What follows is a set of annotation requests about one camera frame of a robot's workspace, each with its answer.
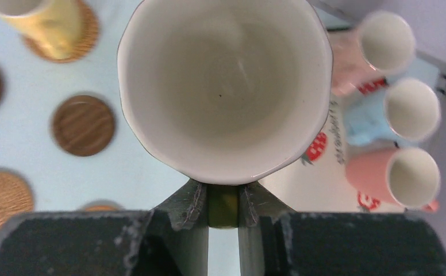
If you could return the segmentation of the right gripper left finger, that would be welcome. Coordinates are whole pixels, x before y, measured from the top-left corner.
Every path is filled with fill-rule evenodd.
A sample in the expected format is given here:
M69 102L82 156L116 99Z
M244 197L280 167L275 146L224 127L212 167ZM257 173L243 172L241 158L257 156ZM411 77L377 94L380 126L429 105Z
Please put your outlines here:
M151 210L33 212L0 229L0 275L206 275L207 187Z

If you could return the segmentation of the blue mug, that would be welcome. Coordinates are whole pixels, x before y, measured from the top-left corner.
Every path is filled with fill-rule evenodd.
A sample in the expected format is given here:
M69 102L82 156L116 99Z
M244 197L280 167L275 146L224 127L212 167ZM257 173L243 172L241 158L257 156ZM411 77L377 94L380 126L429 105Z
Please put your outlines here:
M402 78L355 101L343 112L347 142L358 147L376 140L419 145L438 130L440 121L436 93L415 78Z

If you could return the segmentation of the strawberry pattern tray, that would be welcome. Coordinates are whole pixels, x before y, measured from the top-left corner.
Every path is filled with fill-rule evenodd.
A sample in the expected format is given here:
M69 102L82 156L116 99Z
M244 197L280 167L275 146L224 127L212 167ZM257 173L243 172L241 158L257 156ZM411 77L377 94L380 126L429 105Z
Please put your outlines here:
M357 191L349 184L345 176L347 163L358 155L382 149L421 148L420 145L423 142L419 145L401 146L390 140L376 140L362 147L353 146L347 142L347 133L343 123L345 109L355 101L386 89L394 83L389 83L386 78L379 78L358 86L348 95L333 95L329 117L311 146L298 161L264 178L261 181L263 187L290 208L301 212L404 212L407 210Z

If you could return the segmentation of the yellow-green mug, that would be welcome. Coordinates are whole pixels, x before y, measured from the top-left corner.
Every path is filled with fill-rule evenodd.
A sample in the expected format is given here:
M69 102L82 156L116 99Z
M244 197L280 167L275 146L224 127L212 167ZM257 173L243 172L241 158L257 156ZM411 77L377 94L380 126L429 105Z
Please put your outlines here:
M207 190L209 224L233 228L239 186L323 128L332 63L308 1L142 1L118 45L122 112L151 156Z

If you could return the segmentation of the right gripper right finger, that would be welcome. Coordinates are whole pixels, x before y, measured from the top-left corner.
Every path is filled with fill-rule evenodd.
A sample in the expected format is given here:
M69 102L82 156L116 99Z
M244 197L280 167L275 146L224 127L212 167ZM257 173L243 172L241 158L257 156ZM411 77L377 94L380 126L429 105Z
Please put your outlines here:
M409 214L297 212L239 187L242 275L446 275L433 228Z

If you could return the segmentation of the yellow mug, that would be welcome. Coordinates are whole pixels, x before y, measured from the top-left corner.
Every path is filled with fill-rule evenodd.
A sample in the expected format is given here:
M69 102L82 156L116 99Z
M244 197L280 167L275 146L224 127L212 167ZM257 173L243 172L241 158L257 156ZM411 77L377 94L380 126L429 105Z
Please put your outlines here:
M0 18L55 60L69 58L82 35L78 1L0 0Z

